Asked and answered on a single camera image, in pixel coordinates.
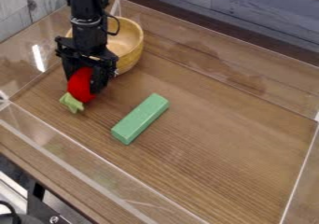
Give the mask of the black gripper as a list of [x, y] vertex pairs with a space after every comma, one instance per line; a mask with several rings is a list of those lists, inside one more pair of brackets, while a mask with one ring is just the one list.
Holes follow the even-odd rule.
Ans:
[[71, 79], [82, 67], [93, 68], [90, 92], [98, 94], [115, 76], [119, 56], [107, 48], [107, 38], [117, 32], [107, 31], [109, 19], [114, 16], [102, 16], [95, 21], [82, 21], [73, 18], [71, 37], [58, 36], [57, 55], [63, 60], [66, 79]]

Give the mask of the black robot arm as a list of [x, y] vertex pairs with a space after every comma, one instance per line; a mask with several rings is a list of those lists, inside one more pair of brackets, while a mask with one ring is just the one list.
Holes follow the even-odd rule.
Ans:
[[109, 0], [67, 0], [71, 8], [71, 37], [57, 36], [57, 55], [63, 60], [66, 78], [83, 68], [93, 69], [89, 90], [97, 94], [117, 75], [119, 56], [107, 48], [118, 35], [121, 20], [106, 12]]

